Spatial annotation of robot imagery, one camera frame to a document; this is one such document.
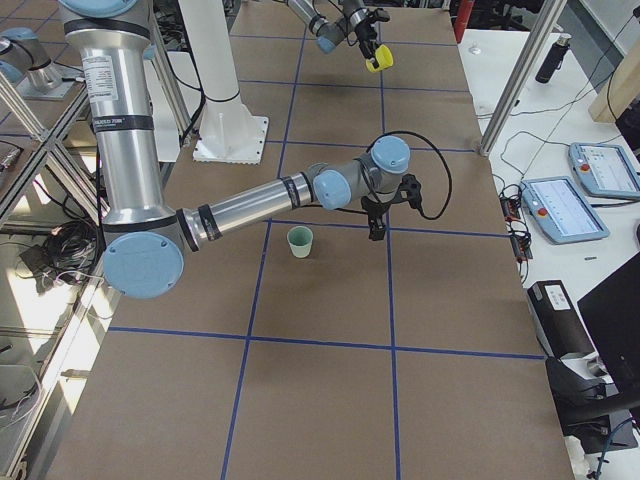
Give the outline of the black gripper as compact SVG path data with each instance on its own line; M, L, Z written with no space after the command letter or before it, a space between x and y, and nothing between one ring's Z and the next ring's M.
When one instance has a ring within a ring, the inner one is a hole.
M382 241L385 239L385 229L383 217L388 212L392 204L400 202L400 193L397 192L394 197L386 202L378 202L371 200L368 196L360 199L362 208L368 217L369 239L371 241Z
M389 20L389 13L383 8L371 10L359 7L349 14L349 24L355 32L357 40L363 42L363 57L366 60L376 60L376 50L379 44L376 41L377 31L375 25Z

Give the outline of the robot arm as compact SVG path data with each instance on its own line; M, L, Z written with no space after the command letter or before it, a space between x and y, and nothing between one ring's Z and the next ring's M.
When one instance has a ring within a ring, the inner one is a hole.
M80 53L102 159L109 212L103 222L104 274L124 295L158 297L180 279L185 250L197 251L244 226L318 203L364 208L369 236L385 234L384 214L402 201L410 153L394 136L373 142L354 160L316 164L216 204L170 208L164 198L144 52L150 47L149 1L63 1L66 40ZM218 1L185 1L181 16L202 93L199 157L256 163L268 119L243 104L224 9Z
M340 6L335 4L339 18L329 21L317 9L314 1L285 1L284 4L306 24L322 52L331 53L354 34L370 72L378 72L393 65L391 50L379 41L375 28L377 23L390 20L389 13L383 8L370 9L363 1L344 1Z

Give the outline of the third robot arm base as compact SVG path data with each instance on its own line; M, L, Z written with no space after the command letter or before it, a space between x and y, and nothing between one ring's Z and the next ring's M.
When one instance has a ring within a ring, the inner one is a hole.
M62 100L84 82L79 67L56 64L35 32L15 27L1 32L1 73L25 99Z

